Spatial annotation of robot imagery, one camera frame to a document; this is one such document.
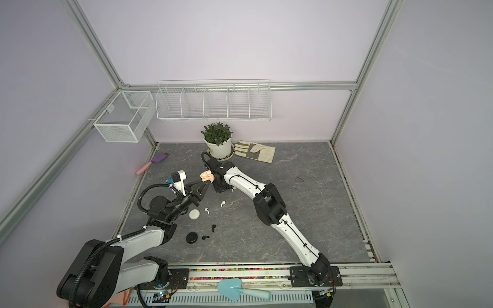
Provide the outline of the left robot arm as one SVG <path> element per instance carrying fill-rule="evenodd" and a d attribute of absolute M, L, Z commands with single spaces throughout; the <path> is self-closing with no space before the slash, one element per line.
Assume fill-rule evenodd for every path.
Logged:
<path fill-rule="evenodd" d="M 87 241 L 60 281 L 56 295 L 67 300 L 70 307 L 103 307 L 114 295 L 142 284 L 168 287 L 172 275 L 166 260 L 157 257 L 145 257 L 136 263 L 129 260 L 167 243 L 177 228 L 175 220 L 190 205 L 199 205 L 211 183 L 199 180 L 181 190 L 173 183 L 163 183 L 163 187 L 175 193 L 175 198 L 158 196 L 144 208 L 143 197 L 156 186 L 146 187 L 137 199 L 138 209 L 148 216 L 146 224 L 109 241 Z"/>

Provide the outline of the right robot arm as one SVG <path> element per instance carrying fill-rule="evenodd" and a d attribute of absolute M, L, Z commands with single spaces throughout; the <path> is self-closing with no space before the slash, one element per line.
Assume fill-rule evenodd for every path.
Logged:
<path fill-rule="evenodd" d="M 290 245 L 307 270 L 308 286 L 325 286 L 335 283 L 335 273 L 328 258 L 316 249 L 297 228 L 288 214 L 285 201 L 273 183 L 264 184 L 242 172 L 229 161 L 220 162 L 208 152 L 201 160 L 214 177 L 212 184 L 217 193 L 237 189 L 245 193 L 254 204 L 255 213 L 262 223 L 274 228 Z"/>

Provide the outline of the pink earbud charging case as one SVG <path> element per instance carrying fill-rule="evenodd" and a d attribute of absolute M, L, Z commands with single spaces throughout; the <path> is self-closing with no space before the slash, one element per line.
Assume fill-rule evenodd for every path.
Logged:
<path fill-rule="evenodd" d="M 200 178 L 203 182 L 206 182 L 206 181 L 214 182 L 214 175 L 213 175 L 213 172 L 210 170 L 207 170 L 207 171 L 201 173 Z"/>

